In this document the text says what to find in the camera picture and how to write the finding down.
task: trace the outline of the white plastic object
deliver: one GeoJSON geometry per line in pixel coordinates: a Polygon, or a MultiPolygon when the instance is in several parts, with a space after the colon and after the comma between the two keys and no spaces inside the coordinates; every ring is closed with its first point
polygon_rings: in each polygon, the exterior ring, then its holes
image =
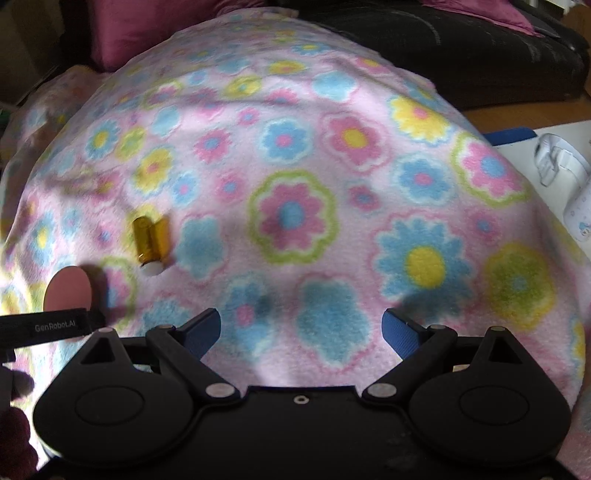
{"type": "Polygon", "coordinates": [[[540,173],[540,183],[547,187],[560,170],[566,170],[577,180],[582,189],[591,175],[591,165],[576,148],[558,135],[544,134],[538,141],[535,166],[540,173]]]}
{"type": "Polygon", "coordinates": [[[142,265],[139,270],[142,272],[142,275],[145,275],[146,277],[155,277],[164,271],[164,264],[158,261],[150,262],[142,265]]]}

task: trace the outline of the pink fabric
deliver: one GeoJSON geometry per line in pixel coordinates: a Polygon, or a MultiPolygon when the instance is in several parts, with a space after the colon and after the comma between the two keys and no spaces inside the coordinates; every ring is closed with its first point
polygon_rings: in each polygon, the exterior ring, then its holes
{"type": "Polygon", "coordinates": [[[89,0],[92,59],[114,72],[179,30],[263,0],[89,0]]]}
{"type": "Polygon", "coordinates": [[[533,37],[540,37],[531,23],[509,0],[421,0],[427,7],[482,18],[533,37]]]}

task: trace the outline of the fleece blanket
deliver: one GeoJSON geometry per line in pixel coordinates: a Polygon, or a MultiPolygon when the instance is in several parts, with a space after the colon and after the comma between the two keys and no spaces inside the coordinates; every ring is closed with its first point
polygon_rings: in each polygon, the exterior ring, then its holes
{"type": "MultiPolygon", "coordinates": [[[[560,459],[591,478],[589,261],[429,81],[291,11],[243,10],[108,78],[67,72],[2,148],[3,313],[40,310],[66,265],[122,336],[215,307],[204,361],[242,390],[365,388],[400,361],[381,337],[391,306],[461,335],[504,325],[577,403],[560,459]],[[142,215],[170,231],[153,278],[142,215]]],[[[29,414],[78,346],[19,351],[29,414]]]]}

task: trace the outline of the finger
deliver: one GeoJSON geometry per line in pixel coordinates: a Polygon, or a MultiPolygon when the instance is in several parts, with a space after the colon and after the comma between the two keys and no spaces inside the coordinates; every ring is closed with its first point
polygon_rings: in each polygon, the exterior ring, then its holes
{"type": "Polygon", "coordinates": [[[35,382],[29,374],[25,372],[19,372],[18,370],[12,372],[13,400],[30,395],[34,388],[35,382]]]}
{"type": "Polygon", "coordinates": [[[31,427],[22,410],[11,407],[0,416],[0,457],[8,459],[19,455],[29,438],[31,427]]]}
{"type": "Polygon", "coordinates": [[[37,462],[39,456],[31,445],[7,463],[0,466],[0,476],[10,478],[11,480],[26,480],[37,471],[37,462]]]}

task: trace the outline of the maroon fabric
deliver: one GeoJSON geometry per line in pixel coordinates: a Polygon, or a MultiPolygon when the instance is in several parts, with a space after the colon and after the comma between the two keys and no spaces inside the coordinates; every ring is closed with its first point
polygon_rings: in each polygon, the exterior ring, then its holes
{"type": "Polygon", "coordinates": [[[92,59],[114,72],[175,32],[264,0],[89,0],[92,59]]]}
{"type": "Polygon", "coordinates": [[[535,32],[529,20],[513,7],[509,0],[421,0],[421,3],[446,12],[483,18],[495,25],[507,27],[526,35],[542,36],[535,32]]]}
{"type": "Polygon", "coordinates": [[[38,456],[29,444],[31,427],[18,408],[0,416],[0,476],[25,480],[37,471],[38,456]]]}

